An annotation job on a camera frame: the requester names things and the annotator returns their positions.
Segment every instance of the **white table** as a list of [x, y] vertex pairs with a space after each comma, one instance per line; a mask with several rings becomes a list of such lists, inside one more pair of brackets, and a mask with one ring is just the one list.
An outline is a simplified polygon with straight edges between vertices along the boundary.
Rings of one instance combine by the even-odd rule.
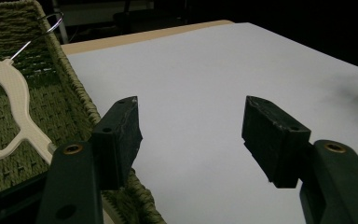
[[102, 115], [139, 97], [133, 167], [168, 223], [305, 223], [299, 188], [275, 189], [243, 145], [246, 95], [298, 119], [311, 142], [358, 153], [358, 67], [250, 23], [68, 57]]

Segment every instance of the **woven basket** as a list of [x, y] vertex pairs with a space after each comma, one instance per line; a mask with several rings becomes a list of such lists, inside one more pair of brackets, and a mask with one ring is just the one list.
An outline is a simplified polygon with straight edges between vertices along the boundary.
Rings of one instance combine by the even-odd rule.
[[[48, 22], [37, 20], [42, 16], [44, 12], [36, 1], [0, 3], [0, 61], [12, 56], [28, 40], [46, 32], [50, 27]], [[100, 116], [55, 35], [33, 42], [13, 65], [28, 82], [32, 119], [56, 146], [89, 139]], [[7, 95], [0, 86], [0, 148], [5, 148], [18, 132]], [[0, 190], [47, 170], [47, 164], [24, 142], [13, 154], [0, 160]], [[133, 170], [126, 188], [103, 192], [103, 201], [108, 210], [118, 214], [118, 222], [165, 223], [150, 191]]]

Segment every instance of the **hanger hook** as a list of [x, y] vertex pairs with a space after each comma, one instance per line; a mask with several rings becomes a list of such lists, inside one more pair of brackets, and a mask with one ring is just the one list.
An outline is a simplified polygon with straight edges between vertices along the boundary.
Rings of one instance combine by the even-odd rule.
[[52, 33], [57, 27], [60, 26], [62, 20], [63, 20], [63, 13], [62, 12], [54, 12], [54, 13], [51, 13], [51, 14], [48, 14], [47, 16], [44, 16], [44, 17], [41, 17], [41, 18], [38, 18], [39, 21], [41, 20], [45, 20], [49, 17], [52, 17], [52, 16], [60, 16], [57, 20], [57, 22], [50, 27], [50, 29], [48, 29], [46, 32], [44, 32], [42, 35], [39, 35], [37, 37], [35, 37], [34, 39], [28, 41], [24, 46], [22, 46], [21, 49], [19, 49], [13, 56], [11, 56], [10, 60], [13, 61], [14, 58], [16, 58], [26, 47], [28, 47], [28, 45], [30, 45], [33, 41], [35, 41], [36, 39], [44, 36], [44, 35], [48, 35], [50, 33]]

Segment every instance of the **white tabletop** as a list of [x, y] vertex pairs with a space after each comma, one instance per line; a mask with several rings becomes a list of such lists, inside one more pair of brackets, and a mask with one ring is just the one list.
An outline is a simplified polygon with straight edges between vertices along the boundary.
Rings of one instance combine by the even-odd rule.
[[305, 223], [244, 147], [246, 95], [268, 99], [358, 153], [358, 67], [250, 23], [69, 56], [101, 115], [137, 95], [133, 167], [168, 223]]

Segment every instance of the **green woven basket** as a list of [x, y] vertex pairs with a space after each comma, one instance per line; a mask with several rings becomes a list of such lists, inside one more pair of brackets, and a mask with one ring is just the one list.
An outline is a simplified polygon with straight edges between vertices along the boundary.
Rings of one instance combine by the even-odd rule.
[[[44, 15], [36, 1], [0, 3], [0, 61], [46, 32], [48, 22], [37, 20]], [[13, 65], [28, 82], [32, 119], [56, 146], [89, 139], [100, 116], [55, 35], [33, 42]], [[0, 148], [5, 148], [18, 132], [7, 95], [0, 86]], [[48, 165], [31, 145], [22, 143], [12, 155], [0, 160], [0, 190], [47, 170]], [[109, 214], [118, 215], [117, 223], [165, 223], [150, 191], [133, 170], [126, 188], [103, 192], [103, 202]]]

